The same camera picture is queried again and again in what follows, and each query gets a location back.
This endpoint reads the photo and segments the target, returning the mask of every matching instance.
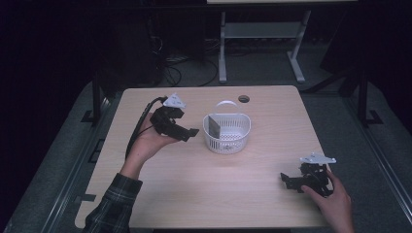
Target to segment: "wrist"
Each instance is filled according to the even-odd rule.
[[[131,154],[124,161],[120,174],[133,180],[139,180],[140,171],[146,160],[143,156],[132,156]]]

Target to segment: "person's right hand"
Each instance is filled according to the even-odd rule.
[[[355,232],[352,223],[352,201],[342,182],[330,171],[327,175],[333,183],[333,193],[327,198],[319,195],[309,186],[303,185],[302,190],[319,206],[326,221],[335,232]]]

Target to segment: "wooden table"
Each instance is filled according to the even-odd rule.
[[[326,222],[305,194],[286,189],[283,172],[300,177],[299,157],[322,152],[294,86],[225,86],[128,89],[124,92],[76,218],[98,205],[124,161],[129,137],[146,105],[177,92],[187,107],[177,123],[198,128],[186,143],[169,145],[144,166],[144,182],[130,227],[138,228],[294,228]],[[248,95],[249,103],[238,97]],[[235,154],[208,150],[202,119],[217,103],[232,100],[252,121],[246,147]]]

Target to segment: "finger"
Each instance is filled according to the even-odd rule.
[[[323,205],[323,203],[325,202],[325,197],[319,195],[319,193],[317,193],[309,186],[303,185],[301,188],[303,192],[308,194],[318,206],[321,207],[321,205]]]
[[[169,136],[162,136],[162,141],[164,145],[173,144],[179,142],[179,140],[171,138]]]
[[[333,175],[332,172],[330,172],[329,170],[327,170],[326,172],[333,184],[334,190],[344,190],[345,189],[342,182],[335,175]]]

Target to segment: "person's left hand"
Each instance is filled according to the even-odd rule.
[[[131,147],[120,173],[137,180],[143,164],[153,157],[164,146],[179,142],[179,140],[158,134],[152,126],[148,113],[140,128],[140,134]]]

